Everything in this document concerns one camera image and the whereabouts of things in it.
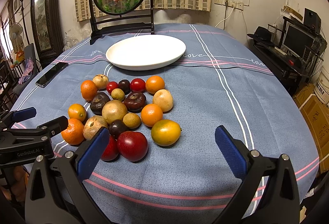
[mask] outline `electrical outlet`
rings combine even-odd
[[[232,8],[236,8],[236,1],[228,1],[228,6]]]
[[[223,0],[215,0],[215,4],[216,5],[222,5],[223,4]]]
[[[243,2],[238,1],[238,2],[236,3],[236,8],[237,8],[237,9],[243,11],[243,7],[244,7]]]

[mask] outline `red tomato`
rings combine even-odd
[[[116,146],[116,140],[113,136],[110,136],[110,141],[101,156],[103,161],[114,160],[119,155],[118,147]]]
[[[143,92],[145,91],[145,81],[141,78],[135,78],[130,83],[130,90],[132,92]]]
[[[117,148],[124,158],[136,162],[141,160],[147,153],[147,139],[140,132],[125,131],[118,137]]]
[[[111,92],[115,89],[115,88],[118,88],[118,83],[116,83],[115,81],[111,81],[107,84],[106,86],[106,89],[107,89],[107,92],[109,94],[111,94]]]

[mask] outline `black hat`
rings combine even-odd
[[[247,36],[255,41],[265,43],[269,46],[275,46],[275,44],[271,42],[272,33],[261,26],[256,29],[254,34],[247,34]]]

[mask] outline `blue tablecloth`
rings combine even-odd
[[[37,75],[23,91],[13,109],[34,106],[37,116],[15,124],[32,128],[58,116],[67,116],[73,103],[85,106],[80,84],[97,74],[110,81],[164,78],[174,107],[164,118],[176,121],[182,135],[174,147],[165,149],[151,139],[146,126],[139,127],[148,139],[149,151],[140,163],[120,157],[100,161],[85,186],[110,218],[128,223],[211,223],[228,203],[241,181],[233,176],[214,140],[215,128],[224,125],[230,134],[264,156],[290,156],[296,172],[300,200],[317,172],[319,157],[310,131],[286,90],[268,68],[245,46],[221,29],[206,25],[159,24],[155,33],[181,39],[185,54],[173,65],[150,71],[127,71],[108,63],[106,50],[132,36],[105,36],[90,45],[78,43],[58,57],[68,62],[46,88],[35,85],[52,65]],[[148,103],[152,96],[145,94]],[[54,152],[63,155],[76,148],[59,134],[52,139]],[[263,193],[260,182],[246,215],[253,212]]]

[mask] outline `window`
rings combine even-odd
[[[8,60],[8,59],[11,58],[11,56],[10,56],[11,51],[14,50],[13,45],[12,45],[12,41],[10,40],[10,37],[9,37],[8,18],[4,21],[4,27],[5,27],[5,37],[3,35],[3,31],[2,31],[2,28],[1,28],[0,40],[1,40],[2,48],[5,51],[5,57]]]

